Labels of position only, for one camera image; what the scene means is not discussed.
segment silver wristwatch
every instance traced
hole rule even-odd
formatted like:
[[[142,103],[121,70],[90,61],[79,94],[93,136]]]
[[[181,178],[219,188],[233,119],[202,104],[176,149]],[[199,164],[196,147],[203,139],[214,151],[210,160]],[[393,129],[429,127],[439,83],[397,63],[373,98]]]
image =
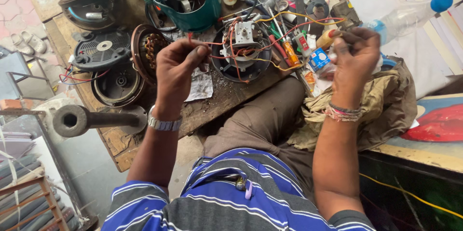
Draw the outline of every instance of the silver wristwatch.
[[[170,130],[170,131],[177,131],[182,124],[182,116],[176,121],[159,121],[153,117],[152,112],[154,109],[154,105],[151,108],[150,112],[148,113],[148,126],[152,127],[155,130]]]

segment blue bottle cap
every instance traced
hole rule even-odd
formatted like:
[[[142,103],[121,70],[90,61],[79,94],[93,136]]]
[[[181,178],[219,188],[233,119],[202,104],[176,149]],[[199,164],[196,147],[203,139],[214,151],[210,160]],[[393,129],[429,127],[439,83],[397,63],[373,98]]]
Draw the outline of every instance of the blue bottle cap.
[[[437,13],[444,12],[453,4],[453,0],[431,0],[431,8]]]

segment striped shirt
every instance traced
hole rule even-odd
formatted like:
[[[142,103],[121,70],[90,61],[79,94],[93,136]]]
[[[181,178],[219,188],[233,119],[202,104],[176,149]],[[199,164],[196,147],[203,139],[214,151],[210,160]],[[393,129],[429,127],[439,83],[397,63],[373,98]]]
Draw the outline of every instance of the striped shirt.
[[[157,185],[129,181],[114,189],[102,231],[330,230],[373,231],[364,214],[336,213],[329,221],[304,197],[291,169],[277,157],[237,148],[200,158],[179,198]]]

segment white slipper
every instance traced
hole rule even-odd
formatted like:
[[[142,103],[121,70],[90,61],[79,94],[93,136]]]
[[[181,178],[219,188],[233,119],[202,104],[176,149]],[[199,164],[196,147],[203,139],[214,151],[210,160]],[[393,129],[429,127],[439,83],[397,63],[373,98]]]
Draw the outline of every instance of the white slipper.
[[[28,45],[19,34],[11,34],[10,37],[15,47],[21,53],[30,54],[30,55],[34,54],[34,49],[30,45]]]
[[[30,46],[32,46],[32,48],[34,48],[34,50],[37,53],[43,54],[47,50],[47,45],[45,44],[45,42],[42,39],[38,38],[37,36],[27,31],[22,31],[21,36],[24,38],[24,41],[26,42],[26,44],[29,44]]]

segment blue box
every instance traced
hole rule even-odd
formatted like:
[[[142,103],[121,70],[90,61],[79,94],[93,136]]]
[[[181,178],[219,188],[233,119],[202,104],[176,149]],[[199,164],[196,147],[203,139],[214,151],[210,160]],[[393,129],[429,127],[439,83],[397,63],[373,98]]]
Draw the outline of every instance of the blue box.
[[[308,64],[313,69],[313,71],[316,72],[323,68],[323,66],[325,66],[329,62],[331,62],[331,60],[328,57],[327,53],[325,53],[325,51],[319,48],[310,54]]]

